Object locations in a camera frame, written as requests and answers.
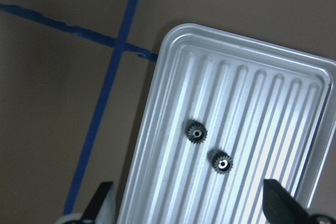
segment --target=blue painter's tape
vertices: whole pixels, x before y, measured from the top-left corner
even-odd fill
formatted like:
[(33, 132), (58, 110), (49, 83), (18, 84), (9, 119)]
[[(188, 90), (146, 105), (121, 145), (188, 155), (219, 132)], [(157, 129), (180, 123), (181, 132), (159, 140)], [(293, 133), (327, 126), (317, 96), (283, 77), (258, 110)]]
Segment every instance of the blue painter's tape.
[(139, 0), (128, 0), (127, 8), (124, 13), (123, 21), (120, 26), (118, 37), (115, 41), (114, 51), (111, 57), (111, 61), (108, 66), (108, 70), (104, 79), (103, 86), (100, 91), (98, 102), (93, 113), (91, 123), (85, 142), (79, 157), (77, 168), (74, 178), (72, 180), (69, 194), (64, 207), (64, 214), (67, 215), (72, 212), (73, 206), (76, 202), (80, 184), (82, 182), (86, 166), (90, 157), (90, 153), (99, 129), (101, 119), (113, 86), (114, 78), (117, 74), (117, 69), (121, 60), (122, 53), (126, 49), (126, 40), (130, 32), (131, 24), (134, 18), (135, 10), (137, 8)]
[[(66, 22), (60, 20), (54, 20), (52, 18), (44, 16), (39, 12), (18, 5), (5, 5), (0, 3), (0, 10), (25, 19), (29, 19), (31, 21), (37, 22), (45, 26), (52, 27), (57, 30), (64, 31), (66, 33), (77, 35), (81, 38), (88, 39), (108, 47), (114, 47), (116, 43), (115, 38), (109, 37), (107, 35), (80, 26), (68, 25)], [(139, 57), (151, 61), (156, 61), (158, 58), (157, 54), (150, 52), (147, 49), (129, 43), (126, 43), (124, 51), (135, 52), (138, 54)]]

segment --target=aluminum tray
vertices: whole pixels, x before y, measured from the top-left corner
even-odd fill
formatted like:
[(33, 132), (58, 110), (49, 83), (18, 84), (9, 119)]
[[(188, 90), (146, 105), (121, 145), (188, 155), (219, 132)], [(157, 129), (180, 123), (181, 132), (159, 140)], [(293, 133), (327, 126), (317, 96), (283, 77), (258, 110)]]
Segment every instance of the aluminum tray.
[[(309, 206), (334, 129), (336, 63), (186, 24), (161, 46), (118, 223), (265, 223), (262, 180)], [(207, 139), (193, 144), (188, 120)], [(233, 169), (212, 168), (224, 150)]]

